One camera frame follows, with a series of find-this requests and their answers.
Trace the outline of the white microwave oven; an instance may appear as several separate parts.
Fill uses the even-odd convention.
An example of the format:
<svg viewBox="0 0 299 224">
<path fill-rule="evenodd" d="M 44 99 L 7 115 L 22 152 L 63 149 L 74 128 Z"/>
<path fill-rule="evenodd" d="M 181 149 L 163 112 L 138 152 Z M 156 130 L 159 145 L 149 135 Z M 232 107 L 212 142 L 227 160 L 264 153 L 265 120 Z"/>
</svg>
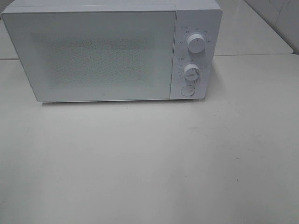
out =
<svg viewBox="0 0 299 224">
<path fill-rule="evenodd" d="M 160 100 L 203 99 L 222 18 L 222 10 L 214 0 L 15 0 L 4 9 L 1 18 L 3 20 L 3 14 L 152 11 L 176 13 L 170 97 Z M 201 33 L 206 38 L 205 49 L 197 54 L 191 53 L 187 47 L 187 38 L 194 33 Z M 196 81 L 184 78 L 184 67 L 188 64 L 199 67 L 200 77 Z M 195 88 L 190 97 L 181 94 L 186 85 Z"/>
</svg>

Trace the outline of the round door release button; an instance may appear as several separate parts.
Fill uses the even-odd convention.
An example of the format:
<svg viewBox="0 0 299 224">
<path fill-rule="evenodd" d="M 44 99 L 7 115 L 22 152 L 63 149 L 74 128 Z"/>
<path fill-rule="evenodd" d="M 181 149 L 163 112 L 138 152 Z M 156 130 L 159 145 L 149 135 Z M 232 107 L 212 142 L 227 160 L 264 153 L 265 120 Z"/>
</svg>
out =
<svg viewBox="0 0 299 224">
<path fill-rule="evenodd" d="M 185 97 L 190 97 L 195 93 L 195 88 L 192 85 L 186 85 L 181 89 L 181 94 Z"/>
</svg>

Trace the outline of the white timer knob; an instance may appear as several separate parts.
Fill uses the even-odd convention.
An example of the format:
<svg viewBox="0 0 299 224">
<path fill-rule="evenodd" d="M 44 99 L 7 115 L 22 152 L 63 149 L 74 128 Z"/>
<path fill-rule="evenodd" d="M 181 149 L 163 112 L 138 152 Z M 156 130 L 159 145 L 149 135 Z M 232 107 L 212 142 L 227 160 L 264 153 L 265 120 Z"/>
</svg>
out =
<svg viewBox="0 0 299 224">
<path fill-rule="evenodd" d="M 184 78 L 187 81 L 196 81 L 199 79 L 199 67 L 196 64 L 188 64 L 184 67 Z"/>
</svg>

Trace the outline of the upper white power knob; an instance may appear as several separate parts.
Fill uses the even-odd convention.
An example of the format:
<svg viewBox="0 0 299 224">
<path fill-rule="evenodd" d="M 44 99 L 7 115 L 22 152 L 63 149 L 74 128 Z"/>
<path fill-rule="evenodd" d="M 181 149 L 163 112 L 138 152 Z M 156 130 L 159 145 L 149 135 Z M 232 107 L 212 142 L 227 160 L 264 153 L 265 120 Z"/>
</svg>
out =
<svg viewBox="0 0 299 224">
<path fill-rule="evenodd" d="M 206 38 L 201 33 L 194 33 L 187 38 L 187 47 L 191 53 L 197 54 L 205 49 Z"/>
</svg>

